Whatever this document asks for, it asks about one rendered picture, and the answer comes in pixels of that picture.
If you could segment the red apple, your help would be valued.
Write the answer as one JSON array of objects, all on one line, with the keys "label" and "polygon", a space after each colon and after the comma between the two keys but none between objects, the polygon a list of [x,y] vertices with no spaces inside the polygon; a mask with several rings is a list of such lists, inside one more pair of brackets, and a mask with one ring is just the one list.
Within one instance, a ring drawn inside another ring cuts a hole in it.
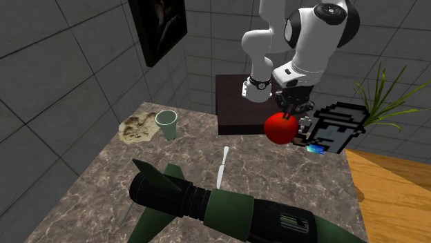
[{"label": "red apple", "polygon": [[288,144],[298,133],[298,122],[294,116],[283,117],[284,113],[276,113],[264,124],[267,138],[275,144]]}]

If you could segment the black grey blocky cup figure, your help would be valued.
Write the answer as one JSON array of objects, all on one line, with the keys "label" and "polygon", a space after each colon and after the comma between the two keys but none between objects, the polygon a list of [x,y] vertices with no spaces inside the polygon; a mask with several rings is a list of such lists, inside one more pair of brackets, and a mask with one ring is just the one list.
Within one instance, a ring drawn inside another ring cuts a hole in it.
[{"label": "black grey blocky cup figure", "polygon": [[322,146],[325,153],[339,154],[352,138],[365,132],[363,122],[370,116],[365,106],[337,102],[317,110],[311,117],[303,117],[298,123],[298,134],[292,144],[307,148]]}]

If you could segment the dark robot stand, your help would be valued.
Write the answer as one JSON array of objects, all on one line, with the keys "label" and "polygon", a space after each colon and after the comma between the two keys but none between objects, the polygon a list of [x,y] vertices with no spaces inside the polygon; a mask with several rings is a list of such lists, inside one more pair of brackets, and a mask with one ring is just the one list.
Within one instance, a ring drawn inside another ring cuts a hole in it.
[{"label": "dark robot stand", "polygon": [[264,135],[267,118],[281,112],[274,97],[254,103],[242,96],[248,75],[215,76],[215,108],[219,135]]}]

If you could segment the green potted plant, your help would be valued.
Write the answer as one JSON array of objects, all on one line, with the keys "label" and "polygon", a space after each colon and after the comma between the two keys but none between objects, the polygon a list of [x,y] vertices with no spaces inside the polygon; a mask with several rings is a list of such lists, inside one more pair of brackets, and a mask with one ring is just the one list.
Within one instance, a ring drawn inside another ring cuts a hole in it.
[{"label": "green potted plant", "polygon": [[420,89],[426,87],[427,85],[431,84],[431,80],[425,82],[423,85],[419,86],[418,88],[415,88],[413,91],[402,96],[401,98],[398,98],[396,101],[390,102],[387,106],[383,106],[384,103],[387,101],[388,97],[390,96],[395,84],[397,83],[397,81],[399,80],[399,78],[401,77],[401,75],[403,74],[406,68],[407,66],[403,67],[403,69],[400,71],[396,79],[392,82],[389,89],[386,91],[385,94],[383,94],[383,89],[386,83],[386,74],[385,74],[385,69],[382,68],[381,63],[379,63],[373,99],[371,96],[369,77],[367,77],[367,90],[365,90],[364,87],[362,87],[362,85],[360,85],[359,83],[356,83],[356,88],[354,88],[354,91],[361,96],[361,100],[365,104],[367,112],[370,114],[370,116],[363,122],[363,127],[370,126],[370,125],[394,126],[398,128],[400,133],[401,128],[397,124],[384,122],[384,119],[387,119],[388,117],[402,115],[402,114],[419,113],[426,110],[431,110],[431,108],[424,108],[424,109],[413,108],[413,109],[403,110],[395,113],[389,113],[391,110],[394,110],[399,106],[402,106],[405,103],[406,98],[413,95]]}]

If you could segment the white knife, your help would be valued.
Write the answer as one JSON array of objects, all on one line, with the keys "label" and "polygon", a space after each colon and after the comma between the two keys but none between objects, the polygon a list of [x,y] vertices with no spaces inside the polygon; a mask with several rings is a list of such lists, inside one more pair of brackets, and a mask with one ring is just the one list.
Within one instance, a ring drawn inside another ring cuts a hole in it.
[{"label": "white knife", "polygon": [[222,177],[223,177],[224,168],[225,168],[225,162],[226,162],[228,153],[229,153],[229,147],[225,146],[224,149],[223,149],[222,163],[221,163],[221,165],[219,166],[219,169],[218,169],[218,176],[217,176],[217,180],[216,180],[216,188],[217,189],[220,189],[220,186],[221,186]]}]

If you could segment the green and black toy rocket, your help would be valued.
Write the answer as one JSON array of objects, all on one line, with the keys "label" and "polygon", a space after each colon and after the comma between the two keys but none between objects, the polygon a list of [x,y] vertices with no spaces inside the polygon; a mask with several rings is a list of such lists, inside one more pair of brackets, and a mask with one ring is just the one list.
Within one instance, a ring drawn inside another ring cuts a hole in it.
[{"label": "green and black toy rocket", "polygon": [[129,195],[145,209],[128,243],[149,243],[175,218],[184,216],[243,242],[366,243],[302,208],[194,186],[174,164],[159,172],[148,162],[134,159],[133,163],[139,173],[131,183]]}]

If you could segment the pale green cup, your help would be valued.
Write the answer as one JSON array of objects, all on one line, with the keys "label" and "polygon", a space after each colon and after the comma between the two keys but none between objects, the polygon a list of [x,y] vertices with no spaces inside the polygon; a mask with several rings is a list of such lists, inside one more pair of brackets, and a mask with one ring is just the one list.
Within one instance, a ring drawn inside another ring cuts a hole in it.
[{"label": "pale green cup", "polygon": [[178,114],[173,110],[162,110],[155,116],[155,123],[167,140],[177,137]]}]

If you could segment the wooden table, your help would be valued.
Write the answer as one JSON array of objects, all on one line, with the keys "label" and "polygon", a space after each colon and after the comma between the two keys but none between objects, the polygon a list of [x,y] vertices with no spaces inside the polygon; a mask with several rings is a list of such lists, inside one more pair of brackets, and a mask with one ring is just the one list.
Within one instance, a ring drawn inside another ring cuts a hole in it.
[{"label": "wooden table", "polygon": [[431,165],[345,152],[370,243],[431,243]]}]

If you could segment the brown flatbread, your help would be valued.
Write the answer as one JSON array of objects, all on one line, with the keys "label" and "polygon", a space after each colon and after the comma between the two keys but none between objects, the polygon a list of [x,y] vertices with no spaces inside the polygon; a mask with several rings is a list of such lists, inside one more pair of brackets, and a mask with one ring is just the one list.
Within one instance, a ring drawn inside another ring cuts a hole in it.
[{"label": "brown flatbread", "polygon": [[148,142],[159,131],[156,113],[131,115],[119,125],[119,138],[125,144]]}]

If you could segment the dark framed wall picture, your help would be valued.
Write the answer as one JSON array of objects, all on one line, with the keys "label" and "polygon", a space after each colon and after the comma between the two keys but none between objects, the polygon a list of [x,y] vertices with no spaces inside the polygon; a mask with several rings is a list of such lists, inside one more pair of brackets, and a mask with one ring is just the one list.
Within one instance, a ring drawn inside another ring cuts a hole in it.
[{"label": "dark framed wall picture", "polygon": [[146,65],[153,67],[186,34],[184,0],[128,0]]}]

